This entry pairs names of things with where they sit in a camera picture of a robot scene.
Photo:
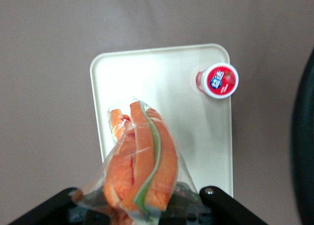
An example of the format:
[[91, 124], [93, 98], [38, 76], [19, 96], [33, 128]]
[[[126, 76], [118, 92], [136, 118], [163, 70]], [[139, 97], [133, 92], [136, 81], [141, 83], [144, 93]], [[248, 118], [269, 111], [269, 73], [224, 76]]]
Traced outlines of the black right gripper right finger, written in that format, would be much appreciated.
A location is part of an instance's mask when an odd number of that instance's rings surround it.
[[211, 209], [211, 225], [266, 225], [253, 212], [216, 186], [200, 190], [203, 205]]

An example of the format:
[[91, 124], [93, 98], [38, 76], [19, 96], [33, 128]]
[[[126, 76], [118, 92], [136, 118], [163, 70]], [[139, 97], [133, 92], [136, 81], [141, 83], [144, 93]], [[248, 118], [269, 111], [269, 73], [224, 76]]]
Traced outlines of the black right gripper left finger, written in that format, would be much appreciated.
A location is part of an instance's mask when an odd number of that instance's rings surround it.
[[10, 222], [11, 225], [109, 225], [107, 215], [75, 205], [66, 188]]

